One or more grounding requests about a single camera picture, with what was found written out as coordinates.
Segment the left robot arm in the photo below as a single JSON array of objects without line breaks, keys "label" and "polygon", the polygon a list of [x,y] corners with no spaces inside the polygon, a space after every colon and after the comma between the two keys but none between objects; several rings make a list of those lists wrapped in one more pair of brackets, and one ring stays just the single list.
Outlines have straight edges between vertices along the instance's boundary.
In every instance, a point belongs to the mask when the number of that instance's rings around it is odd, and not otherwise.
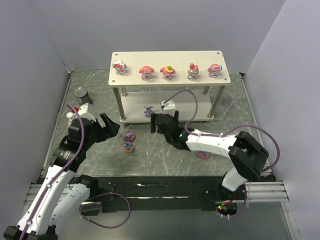
[{"label": "left robot arm", "polygon": [[17,223],[6,228],[6,240],[56,240],[64,224],[80,204],[98,191],[98,180],[80,176],[71,190],[62,194],[75,176],[86,153],[95,143],[115,137],[120,125],[105,113],[100,114],[105,126],[101,126],[90,113],[74,119],[68,134],[53,152],[45,179],[31,206]]}]

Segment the red bunny ear toy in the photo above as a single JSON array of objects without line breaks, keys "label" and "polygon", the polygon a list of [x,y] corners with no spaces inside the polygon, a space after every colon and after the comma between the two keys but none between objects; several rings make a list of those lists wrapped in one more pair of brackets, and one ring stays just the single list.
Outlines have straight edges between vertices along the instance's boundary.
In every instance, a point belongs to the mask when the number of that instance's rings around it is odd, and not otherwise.
[{"label": "red bunny ear toy", "polygon": [[187,71],[187,74],[188,74],[187,78],[189,80],[191,80],[191,81],[194,81],[197,78],[198,74],[199,74],[198,65],[196,65],[194,63],[190,63],[189,64],[189,69]]}]

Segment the pink white toy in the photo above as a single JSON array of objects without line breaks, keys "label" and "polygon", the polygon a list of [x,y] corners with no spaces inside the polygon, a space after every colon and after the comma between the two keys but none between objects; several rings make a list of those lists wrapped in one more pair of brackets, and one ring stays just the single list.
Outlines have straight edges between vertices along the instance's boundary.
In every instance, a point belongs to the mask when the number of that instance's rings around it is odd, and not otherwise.
[{"label": "pink white toy", "polygon": [[126,73],[127,65],[121,60],[115,60],[111,63],[117,75],[123,75]]}]

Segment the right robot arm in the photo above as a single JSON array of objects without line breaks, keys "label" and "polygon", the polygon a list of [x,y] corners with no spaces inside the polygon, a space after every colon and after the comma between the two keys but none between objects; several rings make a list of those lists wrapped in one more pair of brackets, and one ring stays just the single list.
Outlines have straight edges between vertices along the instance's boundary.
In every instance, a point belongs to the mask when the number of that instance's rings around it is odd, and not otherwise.
[{"label": "right robot arm", "polygon": [[260,179],[268,151],[248,132],[237,135],[213,136],[194,128],[184,128],[178,122],[179,112],[174,116],[163,113],[151,115],[151,132],[164,135],[167,143],[179,150],[208,152],[231,160],[233,167],[223,177],[221,186],[231,192],[246,182]]}]

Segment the purple spotted toy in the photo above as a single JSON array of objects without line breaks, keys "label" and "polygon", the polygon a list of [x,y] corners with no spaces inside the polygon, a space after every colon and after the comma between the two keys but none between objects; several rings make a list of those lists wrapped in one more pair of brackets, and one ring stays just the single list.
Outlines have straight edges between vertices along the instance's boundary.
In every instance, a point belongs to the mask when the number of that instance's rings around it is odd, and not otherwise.
[{"label": "purple spotted toy", "polygon": [[132,130],[127,130],[120,134],[126,142],[132,142],[136,138],[136,134]]}]

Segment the pink toy yellow hat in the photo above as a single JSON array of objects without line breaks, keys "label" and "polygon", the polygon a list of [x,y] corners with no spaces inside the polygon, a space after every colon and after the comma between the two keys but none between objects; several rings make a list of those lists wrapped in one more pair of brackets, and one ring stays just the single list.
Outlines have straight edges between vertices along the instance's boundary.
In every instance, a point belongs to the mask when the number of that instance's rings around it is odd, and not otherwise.
[{"label": "pink toy yellow hat", "polygon": [[173,78],[173,75],[176,73],[176,70],[170,66],[164,66],[160,69],[160,72],[163,74],[163,78],[167,81],[171,80]]}]

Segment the pink blue goggles toy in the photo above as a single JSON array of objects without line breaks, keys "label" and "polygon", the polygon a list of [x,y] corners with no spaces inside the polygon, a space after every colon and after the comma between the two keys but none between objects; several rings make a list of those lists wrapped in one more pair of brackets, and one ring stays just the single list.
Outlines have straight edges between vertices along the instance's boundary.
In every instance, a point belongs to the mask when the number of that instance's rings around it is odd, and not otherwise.
[{"label": "pink blue goggles toy", "polygon": [[223,67],[220,64],[214,63],[208,67],[207,72],[210,78],[216,78]]}]

